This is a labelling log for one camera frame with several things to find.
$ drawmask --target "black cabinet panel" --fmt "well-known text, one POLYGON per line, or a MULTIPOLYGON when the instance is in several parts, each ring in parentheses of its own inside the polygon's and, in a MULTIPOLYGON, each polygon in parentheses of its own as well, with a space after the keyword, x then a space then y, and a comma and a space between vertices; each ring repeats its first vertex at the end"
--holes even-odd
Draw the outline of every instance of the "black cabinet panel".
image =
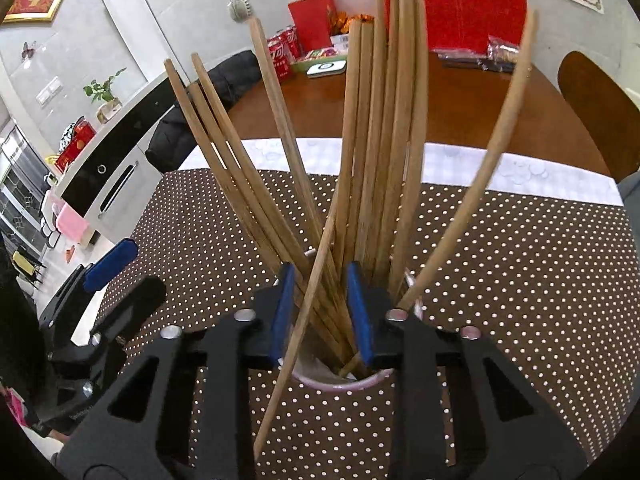
POLYGON ((174 90, 164 79, 96 146, 65 189, 62 200, 84 216, 109 177, 174 101, 174 90))

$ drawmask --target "butterfly decoration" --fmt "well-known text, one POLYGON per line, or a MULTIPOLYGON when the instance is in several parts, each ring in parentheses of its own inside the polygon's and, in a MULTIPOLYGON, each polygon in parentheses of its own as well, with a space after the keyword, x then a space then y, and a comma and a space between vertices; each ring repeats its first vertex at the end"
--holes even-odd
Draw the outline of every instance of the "butterfly decoration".
POLYGON ((22 60, 31 59, 33 55, 36 53, 34 48, 29 48, 27 42, 24 42, 24 47, 22 48, 22 60))

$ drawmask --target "wooden chair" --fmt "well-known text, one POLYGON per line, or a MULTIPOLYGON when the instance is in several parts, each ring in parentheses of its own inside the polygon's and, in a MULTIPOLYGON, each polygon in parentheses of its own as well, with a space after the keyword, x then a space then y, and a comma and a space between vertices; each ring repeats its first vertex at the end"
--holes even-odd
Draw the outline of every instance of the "wooden chair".
POLYGON ((616 182, 640 165, 640 110, 593 61, 570 52, 558 71, 565 100, 589 131, 616 182))

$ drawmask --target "blue gripper pad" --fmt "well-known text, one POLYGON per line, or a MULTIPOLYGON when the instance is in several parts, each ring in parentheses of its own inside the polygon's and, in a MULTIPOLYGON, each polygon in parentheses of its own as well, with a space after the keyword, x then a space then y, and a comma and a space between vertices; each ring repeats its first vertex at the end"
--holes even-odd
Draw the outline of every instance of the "blue gripper pad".
POLYGON ((351 313, 353 331, 356 335, 356 345, 366 365, 373 359, 373 336, 369 313, 365 302, 362 285, 362 273, 358 262, 347 265, 347 303, 351 313))
POLYGON ((296 268, 291 264, 283 264, 280 271, 282 294, 278 300, 276 313, 271 323, 271 342, 269 344, 269 359, 274 366, 284 355, 285 342, 289 335, 291 313, 293 311, 293 291, 296 285, 296 268))
POLYGON ((137 256, 138 244, 131 238, 124 238, 87 271, 84 276, 84 290, 86 292, 102 290, 137 256))

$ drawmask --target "gold frame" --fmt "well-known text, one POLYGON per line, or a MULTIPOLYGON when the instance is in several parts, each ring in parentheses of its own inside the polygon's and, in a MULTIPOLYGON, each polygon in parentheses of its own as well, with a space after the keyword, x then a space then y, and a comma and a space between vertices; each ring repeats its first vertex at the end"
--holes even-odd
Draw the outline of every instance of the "gold frame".
POLYGON ((17 22, 52 22, 62 0, 53 0, 48 12, 24 12, 21 14, 7 14, 2 23, 17 22))

